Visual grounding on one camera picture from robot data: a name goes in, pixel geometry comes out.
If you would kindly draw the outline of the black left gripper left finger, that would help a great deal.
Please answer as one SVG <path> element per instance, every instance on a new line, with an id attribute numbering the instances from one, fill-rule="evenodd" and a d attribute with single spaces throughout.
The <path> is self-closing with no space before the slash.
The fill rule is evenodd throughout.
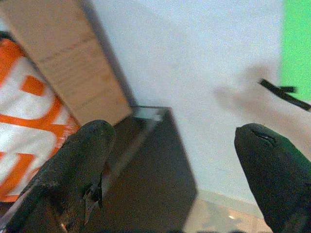
<path id="1" fill-rule="evenodd" d="M 115 142 L 114 128 L 94 120 L 67 138 L 4 215 L 6 233 L 78 233 L 84 228 L 86 192 L 100 185 Z"/>

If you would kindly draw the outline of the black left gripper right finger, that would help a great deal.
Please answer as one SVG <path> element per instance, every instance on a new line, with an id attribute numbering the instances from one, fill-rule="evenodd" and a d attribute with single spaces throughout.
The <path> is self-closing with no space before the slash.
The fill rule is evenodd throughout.
<path id="1" fill-rule="evenodd" d="M 274 233 L 311 231 L 311 163 L 286 137 L 256 123 L 237 127 L 235 150 Z"/>

